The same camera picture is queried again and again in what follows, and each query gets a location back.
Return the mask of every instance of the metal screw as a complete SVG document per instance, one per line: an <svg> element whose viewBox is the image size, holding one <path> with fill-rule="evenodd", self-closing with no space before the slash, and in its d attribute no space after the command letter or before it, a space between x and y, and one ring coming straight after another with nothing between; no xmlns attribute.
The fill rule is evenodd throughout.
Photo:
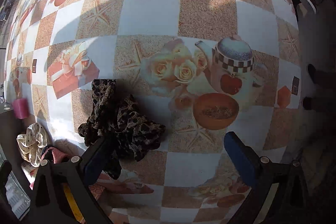
<svg viewBox="0 0 336 224"><path fill-rule="evenodd" d="M40 165L41 165L41 166L45 166L47 163L48 163L47 160L42 160L41 163L40 163Z"/></svg>
<svg viewBox="0 0 336 224"><path fill-rule="evenodd" d="M267 163L269 163L269 158L267 158L267 157L261 157L261 158L260 158L260 161L261 161L262 163L264 163L264 164L267 164Z"/></svg>
<svg viewBox="0 0 336 224"><path fill-rule="evenodd" d="M295 167L299 167L299 166L300 166L300 163L299 163L297 160L292 161L292 164L293 164Z"/></svg>
<svg viewBox="0 0 336 224"><path fill-rule="evenodd" d="M80 160L80 157L79 156L73 156L71 158L71 162L78 162Z"/></svg>

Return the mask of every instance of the teapot spout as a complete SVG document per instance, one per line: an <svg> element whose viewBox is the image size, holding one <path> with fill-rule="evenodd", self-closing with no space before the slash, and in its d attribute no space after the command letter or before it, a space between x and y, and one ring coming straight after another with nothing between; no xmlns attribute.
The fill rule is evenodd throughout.
<svg viewBox="0 0 336 224"><path fill-rule="evenodd" d="M195 46L197 46L205 55L206 59L207 59L207 63L208 63L208 67L211 68L212 66L212 57L214 55L214 50L206 45L203 41L197 41L195 43Z"/></svg>

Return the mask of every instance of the black shoe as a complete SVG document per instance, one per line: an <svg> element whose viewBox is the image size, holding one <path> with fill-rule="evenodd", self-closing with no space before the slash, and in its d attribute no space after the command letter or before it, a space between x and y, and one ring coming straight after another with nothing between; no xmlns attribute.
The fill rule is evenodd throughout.
<svg viewBox="0 0 336 224"><path fill-rule="evenodd" d="M311 80L313 81L313 83L316 84L315 81L314 81L316 68L312 64L308 64L307 71L308 71L308 74L309 74Z"/></svg>
<svg viewBox="0 0 336 224"><path fill-rule="evenodd" d="M310 97L304 97L302 100L302 106L305 110L311 110L311 100L312 98Z"/></svg>

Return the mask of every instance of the black patterned fabric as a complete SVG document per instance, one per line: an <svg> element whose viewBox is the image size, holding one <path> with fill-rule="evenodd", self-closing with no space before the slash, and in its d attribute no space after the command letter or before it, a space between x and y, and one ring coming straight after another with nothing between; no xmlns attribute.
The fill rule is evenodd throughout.
<svg viewBox="0 0 336 224"><path fill-rule="evenodd" d="M165 126L139 113L132 95L123 100L115 97L116 82L95 79L92 82L93 109L91 116L78 128L85 145L90 146L100 137L112 135L113 148L104 171L113 179L120 176L119 159L134 157L142 160L149 150L160 147Z"/></svg>

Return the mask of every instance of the pink cylinder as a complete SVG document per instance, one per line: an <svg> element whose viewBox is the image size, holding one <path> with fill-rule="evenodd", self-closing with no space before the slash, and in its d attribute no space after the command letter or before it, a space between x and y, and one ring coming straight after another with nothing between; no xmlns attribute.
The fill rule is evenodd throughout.
<svg viewBox="0 0 336 224"><path fill-rule="evenodd" d="M27 99L21 98L14 100L13 110L16 118L18 119L27 118L29 116Z"/></svg>

